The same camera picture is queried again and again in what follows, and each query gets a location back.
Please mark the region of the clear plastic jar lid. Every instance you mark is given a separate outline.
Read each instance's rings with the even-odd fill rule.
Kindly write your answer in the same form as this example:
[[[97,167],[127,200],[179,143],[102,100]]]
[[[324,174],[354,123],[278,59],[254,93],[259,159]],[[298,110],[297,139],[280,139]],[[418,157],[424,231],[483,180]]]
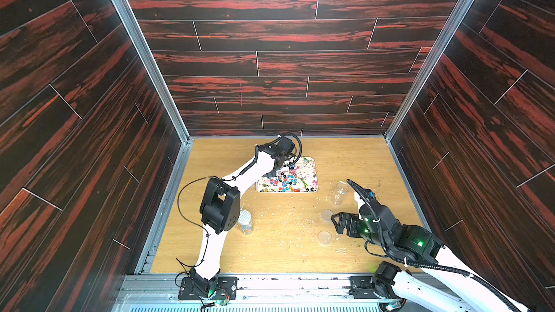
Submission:
[[[320,212],[319,216],[323,222],[331,223],[333,211],[331,211],[330,209],[324,209],[322,210],[322,212]]]

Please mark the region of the clear plastic candy jar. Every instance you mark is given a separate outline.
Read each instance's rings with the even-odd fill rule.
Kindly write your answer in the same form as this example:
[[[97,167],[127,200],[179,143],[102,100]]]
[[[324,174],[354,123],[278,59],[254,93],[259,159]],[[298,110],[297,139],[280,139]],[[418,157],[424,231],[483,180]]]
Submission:
[[[340,206],[345,196],[348,194],[349,189],[350,186],[344,181],[339,181],[338,183],[336,183],[335,188],[332,192],[333,204],[336,206]]]

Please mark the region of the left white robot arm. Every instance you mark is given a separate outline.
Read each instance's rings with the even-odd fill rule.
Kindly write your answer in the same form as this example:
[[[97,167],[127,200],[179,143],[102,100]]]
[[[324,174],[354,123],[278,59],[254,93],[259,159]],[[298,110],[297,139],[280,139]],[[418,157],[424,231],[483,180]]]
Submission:
[[[190,290],[201,301],[214,296],[221,272],[221,256],[228,232],[240,218],[241,195],[261,177],[295,165],[303,146],[299,137],[290,132],[254,148],[254,156],[243,166],[222,178],[207,176],[208,181],[199,212],[201,223],[190,221],[204,232],[196,264],[182,264],[186,277],[180,287]]]

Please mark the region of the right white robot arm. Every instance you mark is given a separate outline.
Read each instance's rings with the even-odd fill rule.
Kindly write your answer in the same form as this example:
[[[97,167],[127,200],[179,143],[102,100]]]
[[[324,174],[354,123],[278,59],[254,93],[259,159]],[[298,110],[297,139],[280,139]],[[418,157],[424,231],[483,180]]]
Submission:
[[[380,246],[384,261],[370,277],[351,280],[355,298],[410,300],[431,311],[528,311],[425,228],[403,225],[375,200],[358,206],[357,214],[332,215],[332,224],[341,235]]]

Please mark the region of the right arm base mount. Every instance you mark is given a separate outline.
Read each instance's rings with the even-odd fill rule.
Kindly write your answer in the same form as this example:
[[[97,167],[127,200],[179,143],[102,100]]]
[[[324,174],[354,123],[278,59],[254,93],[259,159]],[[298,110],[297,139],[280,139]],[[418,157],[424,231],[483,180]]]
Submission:
[[[383,261],[372,275],[350,276],[351,288],[348,293],[355,299],[393,299],[393,302],[379,303],[381,311],[399,311],[406,304],[406,299],[393,292],[393,279],[401,268]]]

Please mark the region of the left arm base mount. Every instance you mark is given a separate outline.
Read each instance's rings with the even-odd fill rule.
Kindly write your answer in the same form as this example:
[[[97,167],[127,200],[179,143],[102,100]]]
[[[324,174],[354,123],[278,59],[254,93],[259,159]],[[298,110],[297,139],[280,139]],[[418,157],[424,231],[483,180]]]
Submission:
[[[238,277],[220,276],[211,279],[201,277],[194,269],[186,272],[179,285],[178,300],[201,303],[201,310],[212,307],[227,306],[236,299]]]

